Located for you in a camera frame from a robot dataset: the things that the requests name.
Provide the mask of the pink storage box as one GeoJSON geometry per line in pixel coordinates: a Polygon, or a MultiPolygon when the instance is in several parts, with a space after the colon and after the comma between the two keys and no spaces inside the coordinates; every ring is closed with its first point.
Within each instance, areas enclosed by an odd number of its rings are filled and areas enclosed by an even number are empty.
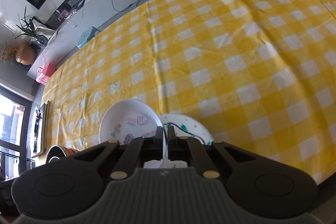
{"type": "Polygon", "coordinates": [[[42,85],[46,85],[49,78],[56,71],[56,68],[51,63],[45,63],[42,67],[38,67],[36,82],[42,85]]]}

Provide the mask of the yellow checkered tablecloth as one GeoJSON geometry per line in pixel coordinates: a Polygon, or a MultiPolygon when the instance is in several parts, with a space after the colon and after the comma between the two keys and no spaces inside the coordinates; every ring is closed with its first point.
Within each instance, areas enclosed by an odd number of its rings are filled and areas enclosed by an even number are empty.
{"type": "Polygon", "coordinates": [[[335,173],[335,0],[144,3],[49,79],[47,145],[96,145],[103,115],[125,99],[321,183],[335,173]]]}

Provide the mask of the white Fruity painted plate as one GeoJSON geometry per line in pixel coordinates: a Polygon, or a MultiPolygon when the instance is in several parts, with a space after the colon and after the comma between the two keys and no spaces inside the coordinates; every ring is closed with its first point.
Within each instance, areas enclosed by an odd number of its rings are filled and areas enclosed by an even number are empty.
{"type": "Polygon", "coordinates": [[[167,129],[173,126],[175,135],[197,138],[202,144],[211,145],[213,137],[199,121],[182,114],[164,114],[160,120],[167,129]]]}

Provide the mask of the orange steel bowl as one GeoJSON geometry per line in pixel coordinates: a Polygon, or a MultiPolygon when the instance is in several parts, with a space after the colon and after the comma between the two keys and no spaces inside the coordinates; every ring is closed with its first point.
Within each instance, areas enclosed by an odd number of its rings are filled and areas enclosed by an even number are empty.
{"type": "Polygon", "coordinates": [[[77,152],[78,150],[74,148],[67,148],[67,147],[63,147],[60,145],[53,145],[48,150],[47,157],[46,157],[46,164],[57,161],[63,157],[73,155],[77,152]]]}

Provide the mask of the small white sticker plate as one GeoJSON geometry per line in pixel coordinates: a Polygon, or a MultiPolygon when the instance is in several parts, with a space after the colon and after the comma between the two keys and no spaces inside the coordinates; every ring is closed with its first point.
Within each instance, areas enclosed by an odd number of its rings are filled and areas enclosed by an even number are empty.
{"type": "MultiPolygon", "coordinates": [[[[158,126],[163,124],[155,111],[139,100],[122,100],[110,107],[104,114],[98,139],[100,143],[116,141],[123,154],[126,146],[135,138],[155,136],[158,126]]],[[[144,168],[159,169],[167,158],[167,133],[163,127],[163,159],[146,162],[144,168]]]]}

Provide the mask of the green plant in blue vase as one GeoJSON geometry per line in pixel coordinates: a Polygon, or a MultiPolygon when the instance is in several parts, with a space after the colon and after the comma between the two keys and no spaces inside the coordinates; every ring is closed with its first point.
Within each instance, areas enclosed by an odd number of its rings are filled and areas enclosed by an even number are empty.
{"type": "Polygon", "coordinates": [[[26,9],[24,11],[23,18],[21,18],[20,21],[21,21],[20,25],[17,25],[17,28],[19,28],[21,34],[19,34],[16,37],[16,39],[21,36],[28,36],[34,38],[40,46],[43,47],[47,46],[49,41],[48,38],[42,34],[37,33],[35,26],[33,24],[33,19],[31,18],[29,19],[29,21],[26,20],[26,9]]]}

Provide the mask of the light blue plastic stool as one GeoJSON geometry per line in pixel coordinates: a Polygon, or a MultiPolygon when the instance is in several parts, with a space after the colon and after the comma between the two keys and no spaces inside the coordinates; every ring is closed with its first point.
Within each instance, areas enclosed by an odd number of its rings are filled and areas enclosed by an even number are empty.
{"type": "Polygon", "coordinates": [[[90,28],[85,30],[81,34],[79,41],[77,43],[78,49],[81,49],[82,47],[84,47],[86,43],[88,43],[91,39],[93,39],[99,32],[100,30],[94,26],[91,26],[90,28]]]}

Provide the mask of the dark notebook stack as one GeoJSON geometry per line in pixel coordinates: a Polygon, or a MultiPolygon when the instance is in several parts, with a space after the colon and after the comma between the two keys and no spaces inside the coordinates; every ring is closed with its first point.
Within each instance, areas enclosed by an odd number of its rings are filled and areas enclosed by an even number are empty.
{"type": "Polygon", "coordinates": [[[31,157],[35,158],[45,153],[47,148],[47,126],[49,121],[50,101],[44,103],[39,109],[35,108],[33,150],[31,157]]]}

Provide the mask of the golden round vase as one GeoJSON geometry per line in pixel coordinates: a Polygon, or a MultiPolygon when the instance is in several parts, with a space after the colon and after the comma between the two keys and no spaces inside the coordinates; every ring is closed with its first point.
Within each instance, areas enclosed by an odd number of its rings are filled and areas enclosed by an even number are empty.
{"type": "Polygon", "coordinates": [[[35,51],[27,43],[21,44],[15,53],[16,62],[23,65],[31,65],[35,61],[35,57],[35,51]]]}

